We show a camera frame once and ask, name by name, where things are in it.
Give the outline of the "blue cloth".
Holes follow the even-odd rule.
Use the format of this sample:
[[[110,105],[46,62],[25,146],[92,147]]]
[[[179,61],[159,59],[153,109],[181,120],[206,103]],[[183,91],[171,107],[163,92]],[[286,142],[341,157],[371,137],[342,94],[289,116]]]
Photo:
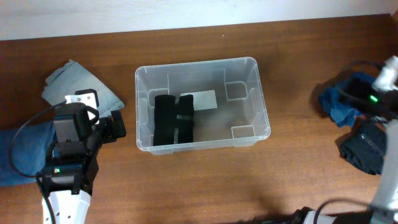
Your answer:
[[[359,78],[371,84],[375,81],[375,78],[370,75],[363,72],[355,72],[324,90],[318,97],[322,110],[339,128],[354,126],[356,118],[361,115],[385,116],[387,113],[387,108],[382,104],[380,96],[381,102],[378,105],[365,108],[355,108],[343,98],[343,88],[353,78]]]

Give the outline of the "dark grey cloth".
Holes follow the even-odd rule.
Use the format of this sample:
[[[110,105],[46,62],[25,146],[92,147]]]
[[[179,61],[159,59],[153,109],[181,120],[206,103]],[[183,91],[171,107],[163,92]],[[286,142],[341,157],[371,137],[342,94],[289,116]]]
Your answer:
[[[337,143],[340,156],[369,175],[381,175],[387,149],[386,132],[374,123],[363,122]]]

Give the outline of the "black cloth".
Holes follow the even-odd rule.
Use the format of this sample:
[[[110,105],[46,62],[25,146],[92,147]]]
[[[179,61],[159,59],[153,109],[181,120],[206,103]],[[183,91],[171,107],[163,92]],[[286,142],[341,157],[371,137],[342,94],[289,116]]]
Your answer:
[[[154,146],[193,142],[193,95],[158,95],[154,106]]]

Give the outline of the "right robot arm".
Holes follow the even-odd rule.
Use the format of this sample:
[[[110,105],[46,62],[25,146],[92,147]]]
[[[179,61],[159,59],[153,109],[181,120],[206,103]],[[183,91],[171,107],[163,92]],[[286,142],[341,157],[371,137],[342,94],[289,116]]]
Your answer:
[[[397,223],[397,89],[383,89],[376,82],[352,80],[347,87],[338,90],[351,106],[373,119],[385,119],[386,150],[381,154],[383,167],[377,192],[371,203],[352,198],[332,198],[316,210],[308,210],[299,223]],[[321,211],[331,203],[347,202],[365,206],[364,213],[352,213],[348,217],[322,215]]]

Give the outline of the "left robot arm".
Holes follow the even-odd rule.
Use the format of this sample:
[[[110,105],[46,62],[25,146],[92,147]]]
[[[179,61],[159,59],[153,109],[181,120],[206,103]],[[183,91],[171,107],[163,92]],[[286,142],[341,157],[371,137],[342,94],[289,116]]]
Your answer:
[[[44,223],[84,223],[99,171],[97,155],[103,144],[126,136],[120,111],[100,117],[83,103],[62,103],[53,119],[55,141],[36,175],[42,193]]]

